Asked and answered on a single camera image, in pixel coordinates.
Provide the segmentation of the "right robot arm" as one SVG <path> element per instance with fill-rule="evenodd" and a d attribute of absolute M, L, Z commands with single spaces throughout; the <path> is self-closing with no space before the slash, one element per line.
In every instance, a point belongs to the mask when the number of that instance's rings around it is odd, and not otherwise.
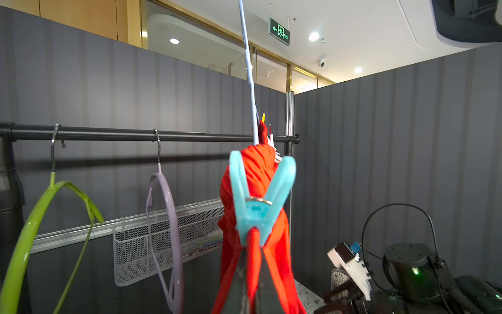
<path fill-rule="evenodd" d="M 453 277 L 444 259 L 423 243 L 386 248 L 383 272 L 392 285 L 373 290 L 363 247 L 338 244 L 328 252 L 348 278 L 325 294 L 316 313 L 500 313 L 501 288 L 473 276 Z"/>

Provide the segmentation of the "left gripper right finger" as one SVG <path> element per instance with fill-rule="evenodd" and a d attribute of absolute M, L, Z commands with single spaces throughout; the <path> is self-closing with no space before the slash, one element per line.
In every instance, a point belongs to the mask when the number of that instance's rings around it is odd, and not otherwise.
<path fill-rule="evenodd" d="M 265 253 L 261 253 L 261 266 L 256 291 L 257 314 L 285 314 Z"/>

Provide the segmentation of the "blue clothespin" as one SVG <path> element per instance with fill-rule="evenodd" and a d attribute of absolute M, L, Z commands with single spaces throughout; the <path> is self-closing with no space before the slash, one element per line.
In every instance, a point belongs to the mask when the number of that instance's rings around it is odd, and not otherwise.
<path fill-rule="evenodd" d="M 260 245 L 266 244 L 273 226 L 280 215 L 296 177 L 296 162 L 291 156 L 285 156 L 264 197 L 252 197 L 248 190 L 247 176 L 242 154 L 234 150 L 230 154 L 230 180 L 241 245 L 247 246 L 248 232 L 257 228 L 260 233 Z"/>

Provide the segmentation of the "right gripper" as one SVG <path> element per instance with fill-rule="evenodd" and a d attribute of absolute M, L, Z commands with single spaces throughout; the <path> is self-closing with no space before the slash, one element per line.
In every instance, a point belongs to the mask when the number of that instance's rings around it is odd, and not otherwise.
<path fill-rule="evenodd" d="M 349 314 L 370 313 L 369 301 L 366 301 L 362 291 L 353 280 L 344 282 L 329 293 L 326 293 L 322 298 L 325 305 L 315 310 L 314 314 L 335 311 Z"/>

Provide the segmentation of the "light blue wire hanger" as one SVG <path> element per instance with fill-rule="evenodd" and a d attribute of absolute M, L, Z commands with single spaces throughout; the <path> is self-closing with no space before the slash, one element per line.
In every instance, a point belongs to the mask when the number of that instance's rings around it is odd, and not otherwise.
<path fill-rule="evenodd" d="M 250 100 L 251 100 L 251 108 L 252 108 L 253 144 L 258 145 L 259 144 L 259 136 L 258 136 L 259 117 L 258 117 L 258 110 L 256 107 L 254 80 L 252 78 L 251 52 L 250 52 L 250 45 L 248 42 L 247 25 L 246 25 L 246 20 L 245 20 L 243 1 L 239 0 L 238 3 L 239 3 L 239 14 L 240 14 L 240 21 L 241 21 L 241 31 L 242 31 L 242 36 L 243 36 L 243 43 L 245 45 L 244 59 L 245 59 L 246 70 L 247 70 L 247 82 L 248 82 L 248 86 L 249 86 L 249 90 L 250 90 Z"/>

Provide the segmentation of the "green plastic hanger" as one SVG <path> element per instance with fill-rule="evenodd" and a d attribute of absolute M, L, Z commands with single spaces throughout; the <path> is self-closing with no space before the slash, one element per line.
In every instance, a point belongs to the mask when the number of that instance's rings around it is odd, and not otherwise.
<path fill-rule="evenodd" d="M 27 263 L 30 257 L 30 252 L 35 241 L 35 237 L 40 228 L 41 222 L 47 212 L 48 206 L 51 201 L 56 196 L 56 193 L 61 188 L 67 188 L 71 192 L 75 193 L 85 204 L 87 214 L 90 219 L 90 229 L 84 241 L 84 246 L 81 250 L 79 258 L 73 268 L 70 278 L 65 286 L 63 293 L 56 305 L 54 313 L 59 313 L 60 309 L 64 303 L 64 300 L 69 292 L 69 289 L 74 281 L 76 273 L 81 265 L 82 258 L 85 254 L 94 223 L 96 221 L 102 223 L 104 218 L 96 207 L 91 198 L 80 188 L 77 187 L 71 181 L 56 181 L 56 171 L 55 171 L 55 157 L 54 157 L 54 146 L 56 142 L 56 136 L 60 129 L 60 124 L 55 124 L 54 131 L 52 133 L 51 139 L 51 161 L 52 161 L 52 171 L 50 174 L 50 184 L 48 188 L 44 191 L 42 196 L 39 198 L 35 207 L 31 211 L 27 221 L 20 233 L 16 247 L 14 248 L 13 255 L 10 259 L 9 267 L 7 268 L 5 280 L 1 289 L 1 313 L 16 313 L 18 310 L 18 304 L 20 301 L 20 295 L 22 292 L 22 281 L 26 273 Z"/>

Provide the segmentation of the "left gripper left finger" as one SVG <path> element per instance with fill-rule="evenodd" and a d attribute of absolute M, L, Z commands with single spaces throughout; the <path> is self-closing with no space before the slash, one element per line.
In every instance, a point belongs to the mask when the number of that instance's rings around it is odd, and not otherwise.
<path fill-rule="evenodd" d="M 250 301 L 247 290 L 247 251 L 245 249 L 240 252 L 221 313 L 250 313 Z"/>

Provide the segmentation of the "red shorts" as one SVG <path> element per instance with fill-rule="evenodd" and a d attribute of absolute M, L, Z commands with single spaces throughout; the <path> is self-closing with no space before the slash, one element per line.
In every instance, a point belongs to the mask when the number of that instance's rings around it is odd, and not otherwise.
<path fill-rule="evenodd" d="M 231 152 L 220 186 L 221 280 L 213 313 L 305 312 L 284 211 L 296 172 L 294 158 L 278 160 L 263 122 L 257 145 Z"/>

